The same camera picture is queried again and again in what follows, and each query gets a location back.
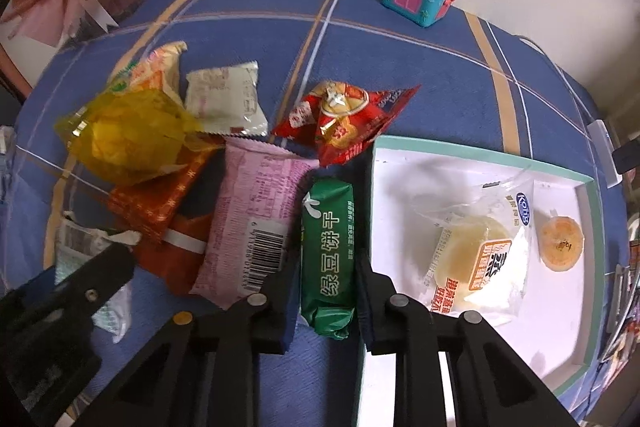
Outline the pale green brick-pattern packet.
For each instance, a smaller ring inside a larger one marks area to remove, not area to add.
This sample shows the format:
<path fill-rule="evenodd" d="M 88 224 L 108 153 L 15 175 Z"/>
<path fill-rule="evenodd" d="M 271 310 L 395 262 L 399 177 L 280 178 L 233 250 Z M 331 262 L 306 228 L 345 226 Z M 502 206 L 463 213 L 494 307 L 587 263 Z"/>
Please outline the pale green brick-pattern packet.
<path fill-rule="evenodd" d="M 93 311 L 96 327 L 119 343 L 132 322 L 130 251 L 140 242 L 135 231 L 105 231 L 83 227 L 65 213 L 55 239 L 55 283 L 75 284 Z"/>

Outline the dark red snack bar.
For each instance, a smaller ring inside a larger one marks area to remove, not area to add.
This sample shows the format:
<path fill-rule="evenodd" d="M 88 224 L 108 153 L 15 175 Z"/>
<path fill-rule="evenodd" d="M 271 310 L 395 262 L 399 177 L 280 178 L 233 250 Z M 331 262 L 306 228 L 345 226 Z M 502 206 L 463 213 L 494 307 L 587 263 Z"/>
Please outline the dark red snack bar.
<path fill-rule="evenodd" d="M 160 277 L 171 294 L 188 295 L 204 261 L 213 217 L 175 215 L 160 242 L 143 237 L 134 247 L 139 267 Z"/>

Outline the clear round cake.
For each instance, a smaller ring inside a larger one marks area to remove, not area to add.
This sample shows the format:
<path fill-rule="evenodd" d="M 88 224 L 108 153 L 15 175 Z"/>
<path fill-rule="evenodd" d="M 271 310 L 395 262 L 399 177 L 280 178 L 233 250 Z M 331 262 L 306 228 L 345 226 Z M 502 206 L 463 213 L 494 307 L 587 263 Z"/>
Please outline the clear round cake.
<path fill-rule="evenodd" d="M 535 235 L 534 179 L 523 169 L 477 187 L 467 202 L 435 207 L 424 197 L 416 213 L 439 229 L 420 300 L 432 312 L 477 311 L 509 322 L 525 295 Z"/>

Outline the green biscuit pack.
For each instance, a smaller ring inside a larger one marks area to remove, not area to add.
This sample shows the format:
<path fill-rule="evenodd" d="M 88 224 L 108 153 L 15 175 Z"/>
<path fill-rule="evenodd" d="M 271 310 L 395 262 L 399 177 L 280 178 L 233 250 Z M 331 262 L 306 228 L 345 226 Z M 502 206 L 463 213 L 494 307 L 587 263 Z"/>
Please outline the green biscuit pack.
<path fill-rule="evenodd" d="M 344 340 L 355 313 L 352 186 L 324 176 L 303 198 L 300 313 L 316 334 Z"/>

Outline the yellow jelly cup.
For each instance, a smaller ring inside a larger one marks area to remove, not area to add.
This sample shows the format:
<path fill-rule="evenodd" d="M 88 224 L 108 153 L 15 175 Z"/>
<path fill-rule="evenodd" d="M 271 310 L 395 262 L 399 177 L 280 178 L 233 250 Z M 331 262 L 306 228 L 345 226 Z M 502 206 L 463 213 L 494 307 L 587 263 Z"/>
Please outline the yellow jelly cup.
<path fill-rule="evenodd" d="M 582 255 L 584 243 L 582 228 L 570 217 L 552 217 L 539 229 L 539 256 L 554 272 L 572 269 Z"/>

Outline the pink snack packet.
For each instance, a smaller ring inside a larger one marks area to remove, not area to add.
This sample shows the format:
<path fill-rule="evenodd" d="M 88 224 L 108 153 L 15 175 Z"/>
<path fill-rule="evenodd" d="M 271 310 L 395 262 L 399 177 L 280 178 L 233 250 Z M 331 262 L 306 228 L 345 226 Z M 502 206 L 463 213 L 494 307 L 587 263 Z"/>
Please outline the pink snack packet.
<path fill-rule="evenodd" d="M 204 261 L 190 290 L 221 309 L 281 270 L 319 161 L 262 141 L 228 138 Z"/>

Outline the orange patterned snack packet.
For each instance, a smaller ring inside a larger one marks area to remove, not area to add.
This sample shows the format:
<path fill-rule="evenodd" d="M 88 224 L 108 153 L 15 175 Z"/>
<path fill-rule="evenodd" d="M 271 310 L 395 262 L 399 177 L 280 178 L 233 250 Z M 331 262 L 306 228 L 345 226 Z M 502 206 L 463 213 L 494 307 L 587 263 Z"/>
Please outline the orange patterned snack packet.
<path fill-rule="evenodd" d="M 185 148 L 179 155 L 186 165 L 172 173 L 131 186 L 116 186 L 108 195 L 107 208 L 129 230 L 160 243 L 182 200 L 202 173 L 209 159 L 224 149 L 221 136 L 209 136 L 203 150 Z"/>

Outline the yellow transparent snack bag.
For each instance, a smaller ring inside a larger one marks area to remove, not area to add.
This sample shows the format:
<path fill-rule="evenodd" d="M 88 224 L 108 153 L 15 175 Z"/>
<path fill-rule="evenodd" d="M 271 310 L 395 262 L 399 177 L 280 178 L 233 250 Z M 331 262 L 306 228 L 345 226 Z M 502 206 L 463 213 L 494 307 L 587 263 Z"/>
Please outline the yellow transparent snack bag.
<path fill-rule="evenodd" d="M 218 150 L 183 106 L 158 89 L 104 91 L 54 129 L 70 155 L 101 180 L 121 186 L 178 172 Z"/>

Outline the red candy bag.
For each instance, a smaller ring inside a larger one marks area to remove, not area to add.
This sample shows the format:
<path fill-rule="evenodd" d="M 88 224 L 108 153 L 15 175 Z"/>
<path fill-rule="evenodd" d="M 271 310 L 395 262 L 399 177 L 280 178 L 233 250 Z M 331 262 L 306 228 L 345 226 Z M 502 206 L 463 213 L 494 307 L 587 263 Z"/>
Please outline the red candy bag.
<path fill-rule="evenodd" d="M 312 148 L 322 167 L 344 165 L 367 150 L 418 91 L 418 87 L 367 91 L 324 80 L 294 105 L 272 133 Z"/>

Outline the blue plaid tablecloth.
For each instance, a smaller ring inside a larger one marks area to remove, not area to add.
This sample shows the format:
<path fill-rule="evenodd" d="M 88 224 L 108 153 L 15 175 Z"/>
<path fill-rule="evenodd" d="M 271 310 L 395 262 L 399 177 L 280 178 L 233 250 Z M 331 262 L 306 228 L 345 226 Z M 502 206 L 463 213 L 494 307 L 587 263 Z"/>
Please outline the blue plaid tablecloth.
<path fill-rule="evenodd" d="M 489 150 L 502 147 L 502 83 L 524 155 L 603 179 L 587 133 L 599 116 L 588 91 L 522 39 L 467 12 L 450 9 L 423 28 L 381 0 L 144 0 L 122 28 L 55 54 L 16 117 L 1 218 L 3 288 L 42 270 L 60 211 L 91 228 L 113 223 L 106 185 L 70 162 L 55 121 L 101 91 L 119 62 L 176 40 L 188 46 L 180 62 L 187 72 L 256 62 L 270 121 L 324 78 L 373 90 L 417 87 L 390 132 Z"/>

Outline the orange white snack packet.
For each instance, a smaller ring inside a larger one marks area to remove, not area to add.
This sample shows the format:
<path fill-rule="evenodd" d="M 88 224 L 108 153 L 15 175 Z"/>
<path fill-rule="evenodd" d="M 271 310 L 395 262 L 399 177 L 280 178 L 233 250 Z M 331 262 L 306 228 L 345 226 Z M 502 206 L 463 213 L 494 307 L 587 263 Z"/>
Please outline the orange white snack packet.
<path fill-rule="evenodd" d="M 140 62 L 116 74 L 107 83 L 106 90 L 114 93 L 160 90 L 183 106 L 179 95 L 179 62 L 181 54 L 187 49 L 184 41 L 170 42 L 156 48 Z"/>

